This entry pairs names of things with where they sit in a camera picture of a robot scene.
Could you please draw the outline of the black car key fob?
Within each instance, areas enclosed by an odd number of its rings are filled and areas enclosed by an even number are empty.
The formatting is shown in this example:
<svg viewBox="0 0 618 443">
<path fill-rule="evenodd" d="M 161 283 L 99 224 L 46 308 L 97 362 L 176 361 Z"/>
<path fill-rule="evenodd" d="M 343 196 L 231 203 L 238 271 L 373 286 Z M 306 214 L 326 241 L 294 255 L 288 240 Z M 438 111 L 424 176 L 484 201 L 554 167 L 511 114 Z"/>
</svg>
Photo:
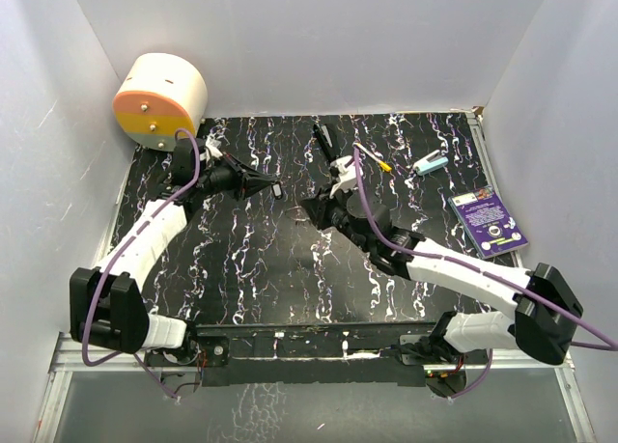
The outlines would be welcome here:
<svg viewBox="0 0 618 443">
<path fill-rule="evenodd" d="M 271 191 L 272 191 L 272 195 L 276 200 L 280 200 L 283 198 L 284 193 L 283 193 L 283 189 L 282 186 L 279 182 L 276 182 L 275 184 L 273 184 L 271 186 Z"/>
</svg>

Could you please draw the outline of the metal keyring with clips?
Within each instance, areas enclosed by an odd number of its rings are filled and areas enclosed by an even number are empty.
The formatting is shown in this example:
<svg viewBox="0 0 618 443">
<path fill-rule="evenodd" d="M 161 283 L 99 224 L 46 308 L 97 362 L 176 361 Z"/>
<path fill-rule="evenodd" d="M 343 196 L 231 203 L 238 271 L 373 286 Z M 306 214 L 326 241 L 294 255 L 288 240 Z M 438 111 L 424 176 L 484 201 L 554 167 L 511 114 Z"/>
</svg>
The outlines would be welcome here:
<svg viewBox="0 0 618 443">
<path fill-rule="evenodd" d="M 295 223 L 307 222 L 310 220 L 307 211 L 300 206 L 287 209 L 285 214 Z"/>
</svg>

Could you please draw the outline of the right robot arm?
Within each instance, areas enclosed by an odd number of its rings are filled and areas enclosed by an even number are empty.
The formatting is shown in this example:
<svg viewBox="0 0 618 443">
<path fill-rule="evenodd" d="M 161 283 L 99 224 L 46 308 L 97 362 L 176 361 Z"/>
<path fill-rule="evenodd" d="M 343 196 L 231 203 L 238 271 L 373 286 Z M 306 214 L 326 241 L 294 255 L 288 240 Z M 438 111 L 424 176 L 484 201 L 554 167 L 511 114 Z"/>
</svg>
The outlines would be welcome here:
<svg viewBox="0 0 618 443">
<path fill-rule="evenodd" d="M 389 209 L 358 192 L 321 192 L 300 203 L 319 230 L 334 228 L 387 275 L 440 286 L 490 306 L 487 313 L 448 312 L 411 348 L 444 363 L 474 350 L 518 349 L 552 366 L 564 362 L 583 308 L 561 272 L 484 262 L 395 226 Z"/>
</svg>

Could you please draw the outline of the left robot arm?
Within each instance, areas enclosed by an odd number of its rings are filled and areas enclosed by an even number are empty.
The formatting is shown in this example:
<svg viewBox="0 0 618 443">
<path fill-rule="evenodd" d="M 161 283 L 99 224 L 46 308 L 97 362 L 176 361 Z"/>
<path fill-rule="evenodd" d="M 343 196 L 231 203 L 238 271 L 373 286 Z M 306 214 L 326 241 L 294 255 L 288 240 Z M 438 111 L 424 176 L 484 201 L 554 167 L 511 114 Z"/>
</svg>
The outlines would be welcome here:
<svg viewBox="0 0 618 443">
<path fill-rule="evenodd" d="M 131 354 L 165 349 L 180 365 L 193 362 L 199 341 L 178 318 L 148 312 L 142 298 L 146 280 L 173 239 L 204 201 L 228 193 L 243 201 L 280 183 L 202 139 L 176 143 L 166 175 L 142 215 L 118 245 L 92 268 L 70 277 L 70 335 L 84 348 L 99 346 Z"/>
</svg>

